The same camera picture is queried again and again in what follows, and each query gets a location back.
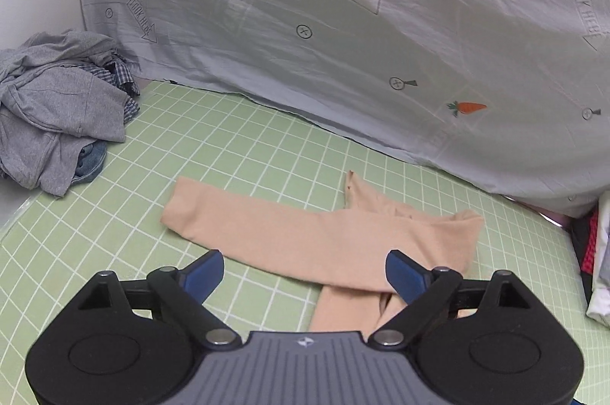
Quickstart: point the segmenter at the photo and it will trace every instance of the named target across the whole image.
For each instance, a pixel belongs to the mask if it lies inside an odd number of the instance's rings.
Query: black fabric
[[[586,216],[583,216],[580,219],[573,219],[568,228],[568,233],[570,234],[572,246],[574,247],[576,259],[578,261],[578,269],[580,269],[580,266],[583,264],[584,254],[587,251],[589,234],[591,232],[591,216],[596,209],[597,208],[594,208],[591,212],[586,214]],[[584,297],[588,304],[591,301],[591,295],[593,294],[593,276],[589,273],[580,271],[580,277],[583,281]]]

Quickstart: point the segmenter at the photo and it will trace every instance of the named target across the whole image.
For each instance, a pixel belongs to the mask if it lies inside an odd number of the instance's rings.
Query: orange carrot
[[[458,116],[458,112],[462,114],[472,114],[473,112],[487,109],[485,104],[479,104],[476,102],[458,102],[457,100],[451,104],[447,104],[447,107],[453,111],[455,117]]]

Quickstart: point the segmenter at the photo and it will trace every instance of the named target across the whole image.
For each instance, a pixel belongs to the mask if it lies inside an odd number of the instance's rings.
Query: peach garment
[[[392,249],[429,269],[468,270],[483,225],[475,212],[429,216],[351,171],[346,200],[349,208],[310,212],[179,177],[161,222],[230,259],[324,285],[311,331],[357,330],[368,337],[404,306],[385,279]]]

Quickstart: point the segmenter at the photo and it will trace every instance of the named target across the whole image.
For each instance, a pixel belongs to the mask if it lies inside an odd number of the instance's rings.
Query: stack of clothes
[[[117,43],[69,30],[0,50],[0,175],[65,195],[102,170],[106,142],[124,142],[138,86]]]
[[[610,191],[601,197],[598,207],[570,225],[576,259],[580,266],[587,315],[610,328]]]

